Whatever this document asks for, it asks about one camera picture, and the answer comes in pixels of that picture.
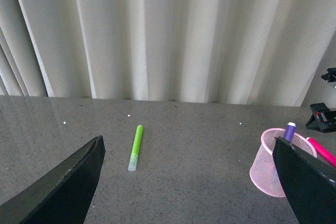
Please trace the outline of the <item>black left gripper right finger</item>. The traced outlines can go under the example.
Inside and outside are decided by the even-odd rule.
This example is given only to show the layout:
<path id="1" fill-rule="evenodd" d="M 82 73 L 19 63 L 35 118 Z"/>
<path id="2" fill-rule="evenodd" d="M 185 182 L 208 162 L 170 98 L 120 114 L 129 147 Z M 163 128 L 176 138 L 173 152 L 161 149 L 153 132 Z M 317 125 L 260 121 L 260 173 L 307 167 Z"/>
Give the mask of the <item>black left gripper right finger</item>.
<path id="1" fill-rule="evenodd" d="M 272 153 L 282 189 L 299 223 L 335 223 L 335 168 L 282 137 Z"/>

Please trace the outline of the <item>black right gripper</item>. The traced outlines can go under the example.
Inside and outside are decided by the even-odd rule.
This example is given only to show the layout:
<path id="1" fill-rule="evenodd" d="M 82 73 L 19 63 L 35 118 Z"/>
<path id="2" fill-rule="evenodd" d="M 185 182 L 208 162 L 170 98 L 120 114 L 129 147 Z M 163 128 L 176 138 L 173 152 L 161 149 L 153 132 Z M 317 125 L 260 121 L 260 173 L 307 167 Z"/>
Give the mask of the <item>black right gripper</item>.
<path id="1" fill-rule="evenodd" d="M 327 73 L 323 74 L 321 78 L 326 83 L 335 84 L 335 68 L 328 68 Z M 314 130 L 322 133 L 335 132 L 335 110 L 331 111 L 325 103 L 311 104 L 310 109 L 312 115 L 305 124 L 308 130 Z"/>

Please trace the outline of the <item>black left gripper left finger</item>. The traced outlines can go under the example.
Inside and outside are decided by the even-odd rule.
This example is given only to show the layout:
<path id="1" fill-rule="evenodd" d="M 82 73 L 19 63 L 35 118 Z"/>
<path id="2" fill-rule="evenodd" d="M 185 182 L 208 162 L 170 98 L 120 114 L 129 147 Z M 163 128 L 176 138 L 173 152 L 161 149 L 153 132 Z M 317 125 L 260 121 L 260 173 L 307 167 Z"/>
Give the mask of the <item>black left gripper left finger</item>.
<path id="1" fill-rule="evenodd" d="M 84 223 L 105 156 L 102 136 L 1 205 L 1 223 Z"/>

